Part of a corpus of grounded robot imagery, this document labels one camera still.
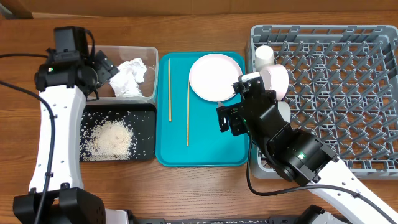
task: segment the white cup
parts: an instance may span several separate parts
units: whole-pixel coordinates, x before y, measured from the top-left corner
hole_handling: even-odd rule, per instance
[[[254,66],[259,72],[265,66],[274,65],[274,50],[270,46],[260,46],[256,49]]]
[[[277,100],[283,99],[289,87],[289,75],[283,65],[265,66],[260,72],[266,90],[275,90]]]

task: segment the gray dish rack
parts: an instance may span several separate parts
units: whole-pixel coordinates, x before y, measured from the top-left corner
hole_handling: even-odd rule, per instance
[[[398,179],[398,81],[393,26],[258,25],[246,49],[274,49],[289,73],[291,123],[320,137],[362,179]],[[279,179],[257,149],[251,170]]]

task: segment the chopstick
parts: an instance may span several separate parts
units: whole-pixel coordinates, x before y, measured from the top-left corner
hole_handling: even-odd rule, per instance
[[[189,146],[189,80],[187,92],[187,146]]]
[[[169,122],[172,122],[172,89],[171,89],[170,59],[169,59]]]

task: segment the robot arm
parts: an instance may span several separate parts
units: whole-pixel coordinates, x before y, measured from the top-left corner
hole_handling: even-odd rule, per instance
[[[332,185],[352,190],[369,199],[395,222],[398,214],[363,185],[345,163],[318,137],[293,130],[277,109],[274,91],[265,91],[262,78],[251,73],[234,83],[242,102],[217,107],[221,131],[234,136],[248,133],[265,155],[267,163],[285,180],[300,186]],[[390,223],[360,198],[335,189],[316,188],[312,193],[338,209],[352,223]]]
[[[32,223],[43,198],[43,215],[38,217],[44,223],[128,224],[134,220],[130,212],[105,209],[99,197],[83,190],[79,165],[80,122],[86,97],[96,93],[119,71],[103,52],[94,54],[92,49],[88,53],[86,33],[92,37],[89,31],[81,27],[54,31],[56,49],[47,50],[49,57],[35,74],[39,96],[50,105],[55,117],[51,178],[44,194],[51,124],[47,108],[40,104],[42,117],[35,172],[29,194],[14,197],[14,214],[21,223]],[[55,198],[59,198],[58,205],[53,205]]]

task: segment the tissue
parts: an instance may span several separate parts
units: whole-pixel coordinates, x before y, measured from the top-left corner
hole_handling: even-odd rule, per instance
[[[132,97],[142,96],[138,83],[144,82],[147,67],[141,58],[123,62],[118,66],[119,73],[109,81],[115,96]]]

